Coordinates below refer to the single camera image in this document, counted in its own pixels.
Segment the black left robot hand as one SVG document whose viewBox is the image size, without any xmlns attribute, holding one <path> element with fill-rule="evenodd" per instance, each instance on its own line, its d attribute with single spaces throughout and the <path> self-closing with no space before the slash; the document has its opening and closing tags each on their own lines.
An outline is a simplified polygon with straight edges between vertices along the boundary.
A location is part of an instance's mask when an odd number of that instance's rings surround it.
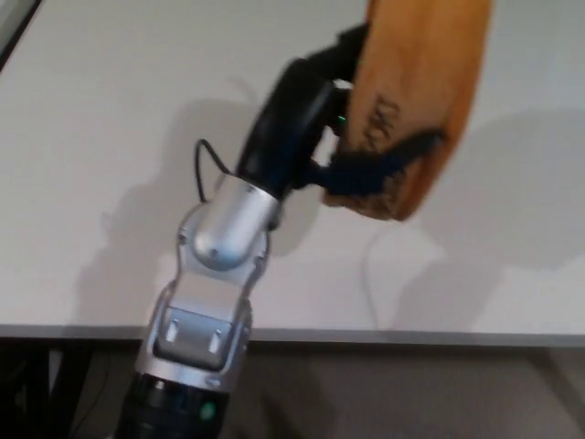
<svg viewBox="0 0 585 439">
<path fill-rule="evenodd" d="M 336 151 L 328 166 L 312 159 L 325 128 L 340 134 L 353 120 L 346 113 L 349 92 L 337 88 L 335 81 L 354 81 L 368 29 L 366 23 L 351 27 L 334 45 L 294 59 L 286 67 L 250 130 L 236 177 L 279 201 L 308 185 L 334 196 L 378 195 L 386 178 L 402 175 L 408 165 L 444 140 L 443 130 L 429 128 L 387 152 L 373 151 L 374 141 L 389 138 L 389 116 L 398 107 L 377 98 L 373 125 L 366 129 L 366 151 Z"/>
</svg>

